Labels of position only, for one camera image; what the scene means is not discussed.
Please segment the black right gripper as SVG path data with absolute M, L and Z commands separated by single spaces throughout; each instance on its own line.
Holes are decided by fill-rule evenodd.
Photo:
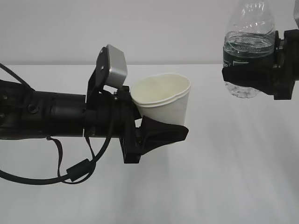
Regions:
M 225 67 L 222 77 L 231 95 L 256 95 L 260 91 L 274 100 L 291 100 L 299 80 L 299 30 L 275 31 L 274 64 L 247 63 Z

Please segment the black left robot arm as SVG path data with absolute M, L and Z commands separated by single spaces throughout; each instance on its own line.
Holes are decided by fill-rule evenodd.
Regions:
M 138 112 L 123 86 L 115 94 L 80 95 L 35 91 L 23 84 L 0 83 L 0 137 L 3 140 L 56 137 L 118 138 L 125 163 L 184 141 L 188 128 Z

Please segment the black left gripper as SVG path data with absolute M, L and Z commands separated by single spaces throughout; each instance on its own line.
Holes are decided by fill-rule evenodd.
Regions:
M 84 137 L 105 138 L 105 141 L 92 163 L 96 163 L 103 156 L 112 138 L 119 139 L 124 163 L 138 164 L 141 155 L 184 141 L 189 133 L 185 126 L 163 123 L 143 116 L 139 136 L 135 121 L 141 116 L 128 86 L 122 86 L 115 94 L 102 90 L 96 99 L 95 105 L 86 104 Z

